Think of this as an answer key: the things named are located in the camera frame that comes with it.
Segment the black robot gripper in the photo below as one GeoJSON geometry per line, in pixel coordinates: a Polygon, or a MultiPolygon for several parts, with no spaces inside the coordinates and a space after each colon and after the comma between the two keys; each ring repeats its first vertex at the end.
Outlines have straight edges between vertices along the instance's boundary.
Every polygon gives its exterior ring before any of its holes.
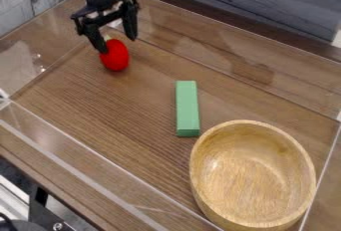
{"type": "Polygon", "coordinates": [[[72,14],[78,33],[87,36],[102,54],[109,53],[109,48],[99,27],[122,19],[126,35],[134,41],[138,37],[139,9],[138,0],[86,0],[86,6],[72,14]]]}

